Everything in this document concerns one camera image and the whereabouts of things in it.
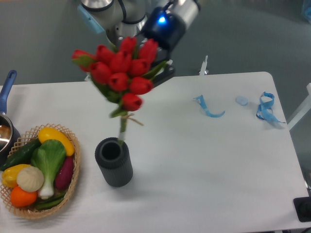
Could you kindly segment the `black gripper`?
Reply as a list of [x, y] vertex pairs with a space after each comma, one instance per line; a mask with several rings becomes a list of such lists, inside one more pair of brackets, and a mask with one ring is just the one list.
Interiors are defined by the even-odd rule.
[[[153, 39], [162, 48], [160, 58], [170, 59], [171, 52], [174, 50], [180, 39], [186, 32], [186, 24], [183, 19], [166, 10], [164, 7], [156, 7], [146, 23], [141, 29], [141, 35], [147, 39]], [[166, 66], [162, 68], [153, 79], [154, 87], [157, 87], [175, 74], [173, 61], [169, 60]]]

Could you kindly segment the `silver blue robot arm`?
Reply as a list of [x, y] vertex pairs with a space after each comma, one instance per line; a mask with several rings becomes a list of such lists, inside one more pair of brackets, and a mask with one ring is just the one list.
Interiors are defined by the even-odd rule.
[[83, 0], [77, 10], [91, 31], [104, 32], [116, 47], [128, 36], [135, 36], [140, 46], [150, 38], [157, 41], [159, 48], [152, 66], [168, 61], [155, 76], [158, 86], [174, 76], [171, 52], [199, 14], [201, 1]]

